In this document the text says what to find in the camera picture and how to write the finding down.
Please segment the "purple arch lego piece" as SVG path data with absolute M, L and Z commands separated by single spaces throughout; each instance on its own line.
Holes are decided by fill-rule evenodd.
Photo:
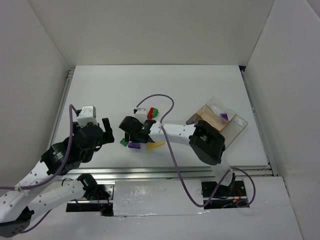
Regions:
M 141 145 L 138 142 L 130 142 L 130 143 L 128 143 L 127 147 L 129 149 L 137 149 L 137 150 L 141 149 Z

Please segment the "small purple lego brick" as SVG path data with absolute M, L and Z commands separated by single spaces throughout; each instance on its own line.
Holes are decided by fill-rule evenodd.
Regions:
M 220 114 L 220 117 L 223 118 L 223 119 L 226 120 L 226 121 L 229 121 L 229 118 L 228 118 L 228 114 L 227 114 L 227 113 L 221 113 L 221 114 Z

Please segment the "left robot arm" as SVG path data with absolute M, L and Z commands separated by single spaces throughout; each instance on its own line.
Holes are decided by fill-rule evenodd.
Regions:
M 109 201 L 110 191 L 98 184 L 90 173 L 43 193 L 52 182 L 91 161 L 103 145 L 115 141 L 109 119 L 103 118 L 102 123 L 103 127 L 92 122 L 80 127 L 74 122 L 72 135 L 53 144 L 29 174 L 0 198 L 1 237 L 26 233 L 31 221 L 39 215 L 74 199 Z

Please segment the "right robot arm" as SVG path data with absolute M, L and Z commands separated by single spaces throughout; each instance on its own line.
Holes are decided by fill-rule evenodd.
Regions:
M 119 125 L 129 139 L 135 143 L 169 143 L 190 146 L 198 159 L 209 165 L 217 181 L 231 188 L 235 182 L 235 174 L 223 153 L 227 149 L 225 137 L 204 120 L 196 124 L 178 125 L 161 123 L 153 119 L 140 122 L 133 116 L 126 116 Z

